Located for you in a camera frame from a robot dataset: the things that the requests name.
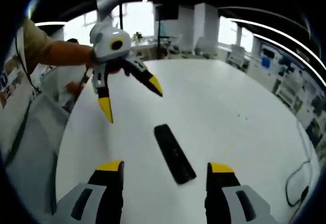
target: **round white table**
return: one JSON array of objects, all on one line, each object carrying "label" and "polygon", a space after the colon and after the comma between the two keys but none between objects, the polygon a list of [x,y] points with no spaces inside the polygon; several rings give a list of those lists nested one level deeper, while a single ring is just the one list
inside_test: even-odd
[{"label": "round white table", "polygon": [[[88,82],[69,118],[56,174],[60,200],[79,182],[87,182],[107,161],[122,159],[124,207],[121,223],[205,223],[206,169],[210,161],[235,170],[271,206],[279,222],[295,208],[287,206],[285,181],[312,157],[313,186],[319,175],[315,151],[295,116],[272,93],[246,74],[213,60],[146,62],[164,96],[150,92],[123,72],[109,76],[114,124],[101,111]],[[195,170],[196,179],[177,185],[153,129],[168,124]],[[289,184],[295,202],[309,184],[306,165]]]}]

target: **black ceiling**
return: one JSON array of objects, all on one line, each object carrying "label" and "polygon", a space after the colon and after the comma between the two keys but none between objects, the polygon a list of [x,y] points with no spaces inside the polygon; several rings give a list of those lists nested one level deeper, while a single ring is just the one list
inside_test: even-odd
[{"label": "black ceiling", "polygon": [[[133,2],[141,0],[122,0],[123,2]],[[219,14],[258,22],[283,31],[296,38],[315,54],[319,56],[319,44],[326,40],[326,30],[324,21],[320,18],[322,14],[319,0],[151,0],[157,3],[175,3],[194,5],[198,3],[208,3],[220,8]],[[95,0],[41,0],[32,19],[35,22],[43,21],[68,21],[80,14],[89,12],[96,8]],[[248,8],[260,9],[257,12]],[[254,33],[266,36],[275,40],[292,50],[296,50],[298,45],[287,38],[253,25],[244,25]],[[311,64],[320,68],[314,58],[308,55]]]}]

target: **beige sleeve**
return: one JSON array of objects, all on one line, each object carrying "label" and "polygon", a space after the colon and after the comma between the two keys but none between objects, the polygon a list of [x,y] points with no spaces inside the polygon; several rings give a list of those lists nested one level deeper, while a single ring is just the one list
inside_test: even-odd
[{"label": "beige sleeve", "polygon": [[44,53],[50,48],[53,40],[30,19],[25,19],[24,30],[24,53],[28,74],[31,74],[40,62]]}]

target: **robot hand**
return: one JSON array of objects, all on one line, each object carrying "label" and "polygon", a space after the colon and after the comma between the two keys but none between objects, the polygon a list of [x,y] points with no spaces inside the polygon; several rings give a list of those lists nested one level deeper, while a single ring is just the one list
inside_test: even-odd
[{"label": "robot hand", "polygon": [[93,87],[98,94],[99,105],[113,123],[107,77],[121,68],[131,73],[139,82],[159,96],[163,96],[157,78],[151,74],[137,57],[130,56],[131,38],[121,29],[114,28],[109,22],[97,23],[90,32],[90,42],[94,45]]}]

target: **potted plant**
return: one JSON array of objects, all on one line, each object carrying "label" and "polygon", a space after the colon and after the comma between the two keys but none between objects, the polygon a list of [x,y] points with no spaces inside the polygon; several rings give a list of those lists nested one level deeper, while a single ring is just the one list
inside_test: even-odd
[{"label": "potted plant", "polygon": [[133,39],[133,41],[134,41],[136,44],[138,44],[138,43],[140,43],[141,40],[143,39],[143,35],[142,35],[142,33],[140,33],[140,32],[136,32],[136,33],[133,35],[132,39]]}]

